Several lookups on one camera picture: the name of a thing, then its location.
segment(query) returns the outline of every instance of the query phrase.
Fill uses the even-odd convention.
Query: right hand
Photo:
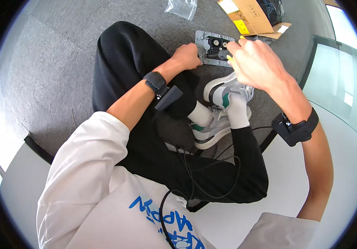
[[[246,39],[240,39],[238,43],[231,41],[227,48],[235,60],[228,62],[237,73],[239,82],[270,92],[280,85],[280,81],[291,80],[281,60],[267,44]]]
[[[194,43],[184,44],[176,49],[171,59],[182,67],[182,70],[195,69],[201,66],[202,62],[198,58],[198,47]]]

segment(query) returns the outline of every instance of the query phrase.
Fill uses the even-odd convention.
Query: shoe sole
[[[206,143],[197,143],[195,142],[195,146],[198,149],[208,149],[210,147],[212,147],[213,145],[215,145],[221,138],[223,138],[225,135],[230,134],[231,133],[231,127],[227,127],[223,130],[221,130],[219,133],[217,133],[211,140],[207,141]]]
[[[237,77],[237,75],[235,74],[235,72],[232,72],[230,75],[228,75],[226,77],[217,78],[217,79],[212,80],[209,83],[207,83],[205,88],[204,88],[204,100],[207,101],[207,102],[210,102],[209,93],[211,92],[213,87],[215,87],[215,86],[217,86],[217,85],[219,85],[221,83],[230,82],[233,79],[235,79],[236,77]]]

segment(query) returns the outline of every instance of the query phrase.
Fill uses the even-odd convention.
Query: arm
[[[198,48],[195,44],[182,45],[173,57],[156,67],[153,72],[159,72],[168,84],[180,72],[201,65],[197,55]],[[113,103],[106,112],[119,119],[131,131],[154,97],[155,93],[152,89],[145,84],[145,80],[141,80]]]
[[[312,107],[295,79],[272,49],[261,41],[240,39],[228,43],[234,62],[229,61],[243,84],[266,91],[292,123],[307,120]],[[331,153],[321,123],[309,141],[302,142],[309,193],[298,218],[320,221],[331,193],[334,171]]]
[[[182,70],[199,64],[192,43],[178,48],[154,71],[169,82]],[[83,122],[58,150],[38,201],[40,248],[65,248],[92,209],[109,194],[113,167],[127,155],[129,132],[154,96],[141,80],[107,113],[96,112]]]

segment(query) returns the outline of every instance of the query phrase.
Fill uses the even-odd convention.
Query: white sneaker
[[[249,102],[253,98],[254,90],[254,87],[243,85],[237,81],[237,75],[233,72],[226,77],[217,78],[207,83],[204,89],[204,100],[212,102],[225,112],[229,106],[231,94],[239,94]],[[252,116],[249,106],[246,106],[246,114],[248,119]]]
[[[195,146],[198,149],[208,149],[222,137],[231,133],[227,113],[217,106],[209,108],[211,109],[212,118],[207,126],[200,126],[194,122],[190,124],[195,136]]]

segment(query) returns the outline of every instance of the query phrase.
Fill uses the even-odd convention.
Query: black pants
[[[131,23],[117,22],[107,28],[97,44],[94,111],[106,111],[148,72],[169,58],[169,54],[151,36]],[[189,71],[180,73],[169,83],[184,93],[166,109],[171,117],[186,118],[194,110],[196,98],[193,86],[196,83],[196,77]],[[162,139],[153,132],[153,116],[151,104],[131,131],[127,157],[118,165],[126,167],[133,174],[164,184],[171,190],[179,190],[189,198],[193,182],[178,153],[169,151]],[[232,137],[234,155],[241,161],[235,188],[226,197],[217,199],[195,186],[192,198],[209,202],[250,203],[266,196],[267,172],[251,127],[232,129]],[[220,162],[202,169],[216,160],[186,155],[186,161],[195,181],[209,195],[219,197],[232,188],[238,172],[233,164]]]

